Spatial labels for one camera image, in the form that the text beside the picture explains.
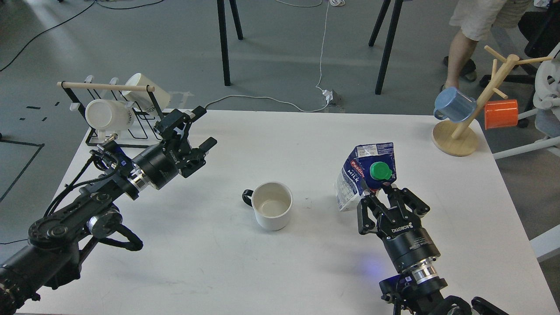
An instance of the white cable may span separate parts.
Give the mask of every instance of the white cable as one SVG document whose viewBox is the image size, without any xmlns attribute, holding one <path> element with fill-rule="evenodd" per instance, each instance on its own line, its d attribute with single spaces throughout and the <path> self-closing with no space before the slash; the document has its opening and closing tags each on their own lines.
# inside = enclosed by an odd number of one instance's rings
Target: white cable
<svg viewBox="0 0 560 315">
<path fill-rule="evenodd" d="M 318 6 L 320 6 L 320 5 L 321 5 L 321 3 L 323 2 L 323 0 L 319 0 L 319 4 L 315 4 L 315 5 L 312 5 L 312 6 L 297 6 L 297 5 L 295 5 L 295 4 L 290 4 L 290 3 L 286 3 L 286 2 L 284 2 L 284 1 L 280 1 L 280 0 L 276 0 L 276 2 L 284 3 L 284 4 L 287 4 L 287 5 L 291 6 L 291 7 L 298 7 L 298 8 L 313 8 L 313 7 L 318 7 Z"/>
<path fill-rule="evenodd" d="M 344 0 L 329 0 L 329 3 L 333 7 L 342 7 L 346 4 Z"/>
<path fill-rule="evenodd" d="M 280 2 L 280 3 L 287 4 L 287 5 L 292 6 L 292 7 L 300 7 L 300 8 L 318 7 L 318 6 L 320 6 L 321 3 L 322 3 L 322 1 L 320 1 L 319 4 L 316 4 L 316 5 L 314 5 L 314 6 L 297 6 L 297 5 L 294 5 L 294 4 L 282 2 L 282 1 L 280 1 L 280 0 L 275 0 L 275 1 L 276 1 L 276 2 Z M 334 7 L 342 7 L 342 6 L 344 6 L 344 5 L 346 4 L 344 0 L 329 0 L 329 3 L 330 3 L 331 6 L 334 6 Z M 321 83 L 321 79 L 323 78 L 323 51 L 324 51 L 324 47 L 325 47 L 326 21 L 327 21 L 327 18 L 329 17 L 329 7 L 330 7 L 330 6 L 327 6 L 327 7 L 326 7 L 326 13 L 325 13 L 325 29 L 324 29 L 324 31 L 323 31 L 323 43 L 321 44 L 321 57 L 319 58 L 319 82 L 317 82 L 317 85 L 315 85 L 315 87 L 318 88 L 319 90 L 321 90 L 321 92 L 326 92 L 326 90 L 323 90 L 323 89 L 321 89 L 321 88 L 319 87 L 319 84 Z M 206 104 L 206 105 L 204 106 L 204 108 L 207 109 L 210 105 L 212 105 L 212 104 L 214 104 L 214 103 L 217 103 L 217 102 L 219 102 L 219 101 L 223 101 L 223 100 L 225 100 L 225 99 L 227 99 L 227 98 L 269 99 L 269 100 L 277 101 L 277 102 L 282 103 L 282 104 L 292 105 L 292 106 L 294 106 L 295 108 L 297 108 L 299 111 L 304 112 L 304 113 L 319 112 L 319 111 L 325 109 L 327 106 L 329 106 L 329 103 L 327 102 L 327 103 L 325 104 L 325 106 L 323 106 L 323 107 L 321 107 L 321 108 L 319 108 L 319 109 L 305 110 L 305 109 L 301 109 L 299 106 L 297 106 L 297 105 L 294 104 L 294 103 L 290 103 L 290 102 L 286 102 L 286 101 L 280 101 L 280 100 L 277 100 L 277 99 L 275 99 L 275 98 L 271 98 L 271 97 L 269 97 L 269 96 L 228 95 L 228 96 L 224 96 L 224 97 L 222 97 L 222 98 L 220 98 L 220 99 L 218 99 L 218 100 L 215 100 L 215 101 L 212 101 L 212 102 Z"/>
<path fill-rule="evenodd" d="M 321 92 L 323 92 L 323 89 L 321 89 L 319 87 L 319 84 L 321 83 L 321 79 L 323 78 L 323 48 L 325 47 L 325 35 L 326 35 L 326 18 L 329 16 L 329 7 L 326 7 L 326 13 L 325 13 L 325 30 L 323 31 L 323 43 L 321 44 L 321 57 L 319 58 L 319 82 L 317 82 L 317 85 L 315 85 L 315 87 L 319 90 L 321 90 Z"/>
<path fill-rule="evenodd" d="M 318 111 L 320 111 L 320 110 L 325 109 L 325 108 L 329 105 L 329 104 L 327 103 L 327 104 L 325 104 L 325 106 L 323 106 L 323 107 L 320 108 L 320 109 L 303 110 L 303 109 L 299 108 L 299 107 L 298 107 L 296 104 L 294 104 L 294 103 L 290 103 L 290 102 L 286 102 L 286 101 L 280 101 L 280 100 L 277 100 L 277 99 L 274 99 L 274 98 L 271 98 L 271 97 L 268 97 L 268 96 L 228 95 L 228 96 L 225 96 L 225 97 L 223 97 L 223 98 L 221 98 L 221 99 L 219 99 L 219 100 L 215 100 L 215 101 L 212 101 L 212 102 L 206 104 L 206 105 L 204 106 L 204 108 L 207 109 L 210 105 L 212 105 L 212 104 L 214 104 L 214 103 L 217 103 L 217 102 L 219 102 L 219 101 L 221 101 L 221 100 L 225 100 L 225 99 L 227 99 L 227 98 L 269 99 L 269 100 L 277 101 L 277 102 L 279 102 L 279 103 L 292 105 L 292 106 L 294 106 L 295 108 L 297 108 L 299 111 L 304 112 L 304 113 L 318 112 Z"/>
</svg>

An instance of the white ceramic mug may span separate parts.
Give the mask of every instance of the white ceramic mug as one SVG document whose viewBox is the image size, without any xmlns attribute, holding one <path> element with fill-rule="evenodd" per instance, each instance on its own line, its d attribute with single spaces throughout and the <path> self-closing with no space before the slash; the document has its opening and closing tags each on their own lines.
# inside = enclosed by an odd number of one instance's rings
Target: white ceramic mug
<svg viewBox="0 0 560 315">
<path fill-rule="evenodd" d="M 97 130 L 126 130 L 134 123 L 134 113 L 125 104 L 124 101 L 93 100 L 86 107 L 87 123 Z"/>
<path fill-rule="evenodd" d="M 246 189 L 241 197 L 253 207 L 256 221 L 267 230 L 277 231 L 290 221 L 292 192 L 282 183 L 264 183 L 254 191 Z"/>
<path fill-rule="evenodd" d="M 153 92 L 154 97 L 157 100 L 157 104 L 160 106 L 161 110 L 164 110 L 169 105 L 169 101 L 171 100 L 171 95 L 167 93 L 165 90 L 157 86 L 155 83 L 152 82 L 149 78 L 141 73 L 136 73 L 130 79 L 128 79 L 125 85 L 136 85 L 136 86 L 153 86 L 156 90 Z M 153 102 L 150 99 L 150 95 L 146 91 L 123 91 L 123 96 L 129 101 L 135 101 L 138 103 L 140 109 L 144 112 L 152 115 L 157 116 L 157 110 L 153 106 Z"/>
</svg>

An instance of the blue cup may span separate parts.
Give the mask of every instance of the blue cup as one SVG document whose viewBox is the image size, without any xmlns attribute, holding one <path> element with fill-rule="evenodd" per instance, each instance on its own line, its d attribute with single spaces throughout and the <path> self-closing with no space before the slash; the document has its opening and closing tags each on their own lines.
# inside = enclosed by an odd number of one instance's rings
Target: blue cup
<svg viewBox="0 0 560 315">
<path fill-rule="evenodd" d="M 441 121 L 449 118 L 454 123 L 460 123 L 474 113 L 477 101 L 466 96 L 456 87 L 448 87 L 436 97 L 435 106 L 434 117 Z"/>
</svg>

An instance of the white tabletop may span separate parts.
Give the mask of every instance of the white tabletop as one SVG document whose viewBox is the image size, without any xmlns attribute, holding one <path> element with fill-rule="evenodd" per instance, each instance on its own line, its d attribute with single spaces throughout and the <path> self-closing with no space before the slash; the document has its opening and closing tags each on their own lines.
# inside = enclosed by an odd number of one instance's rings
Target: white tabletop
<svg viewBox="0 0 560 315">
<path fill-rule="evenodd" d="M 41 301 L 20 312 L 391 314 L 378 283 L 396 275 L 393 264 L 377 236 L 358 234 L 355 211 L 338 211 L 333 184 L 356 145 L 393 142 L 395 184 L 431 207 L 422 224 L 442 254 L 434 266 L 448 283 L 443 296 L 479 296 L 511 315 L 558 314 L 480 126 L 471 125 L 477 151 L 453 157 L 431 141 L 437 122 L 210 110 L 189 137 L 193 146 L 217 139 L 206 166 L 115 202 L 144 248 L 99 244 L 81 279 L 40 289 Z M 65 183 L 90 149 L 80 146 Z M 83 178 L 98 174 L 93 168 Z M 241 200 L 267 181 L 294 196 L 291 222 L 276 232 L 263 230 Z"/>
</svg>

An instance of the concrete floor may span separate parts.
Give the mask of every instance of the concrete floor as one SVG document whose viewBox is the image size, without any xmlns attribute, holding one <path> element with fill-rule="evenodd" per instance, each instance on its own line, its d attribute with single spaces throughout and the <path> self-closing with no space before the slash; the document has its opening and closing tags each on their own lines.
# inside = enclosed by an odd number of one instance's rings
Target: concrete floor
<svg viewBox="0 0 560 315">
<path fill-rule="evenodd" d="M 113 7 L 150 3 L 146 0 L 103 2 Z M 309 4 L 310 0 L 293 0 Z M 348 0 L 330 7 L 322 57 L 320 87 L 334 89 L 342 107 L 329 111 L 375 114 L 426 114 L 445 80 L 441 60 L 457 29 L 447 22 L 456 1 L 411 1 L 403 4 L 385 85 L 375 95 L 390 12 L 376 45 L 367 46 L 381 2 Z M 9 63 L 36 34 L 89 6 L 82 0 L 4 0 L 0 2 L 0 67 Z M 137 72 L 167 91 L 182 92 L 172 106 L 193 108 L 227 95 L 270 96 L 305 110 L 324 105 L 319 61 L 327 5 L 296 8 L 274 0 L 237 2 L 245 39 L 236 39 L 226 4 L 232 86 L 223 85 L 216 3 L 208 0 L 164 1 L 133 10 L 93 5 L 72 21 L 34 40 L 0 72 L 0 242 L 25 239 L 27 228 L 40 218 L 87 131 L 87 124 L 69 108 L 70 100 L 57 81 L 120 83 Z M 517 51 L 500 51 L 504 38 L 491 35 L 474 54 L 479 74 L 491 69 L 488 44 L 504 55 L 519 54 L 527 41 L 516 29 L 502 32 Z M 461 83 L 476 97 L 477 82 Z M 503 84 L 502 91 L 525 104 L 530 87 Z M 179 103 L 187 94 L 186 104 Z M 89 102 L 88 95 L 78 95 Z M 297 111 L 271 100 L 229 98 L 210 109 Z M 532 143 L 542 137 L 526 129 L 490 129 L 493 152 Z M 529 239 L 560 224 L 558 158 L 546 151 L 497 161 Z M 0 261 L 25 242 L 0 245 Z M 560 303 L 560 257 L 541 267 Z"/>
</svg>

